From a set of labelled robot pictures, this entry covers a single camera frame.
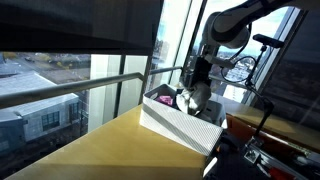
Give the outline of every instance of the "building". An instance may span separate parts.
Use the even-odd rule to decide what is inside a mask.
[[[35,72],[0,79],[0,95],[55,86]],[[0,155],[79,121],[79,98],[67,94],[0,110]]]

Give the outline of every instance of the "white box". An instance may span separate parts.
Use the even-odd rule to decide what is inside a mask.
[[[163,95],[174,97],[175,94],[176,88],[166,84],[145,93],[140,125],[208,156],[223,131],[223,128],[215,125],[225,120],[223,105],[209,102],[207,112],[203,113],[210,116],[213,122],[207,122],[153,100]]]

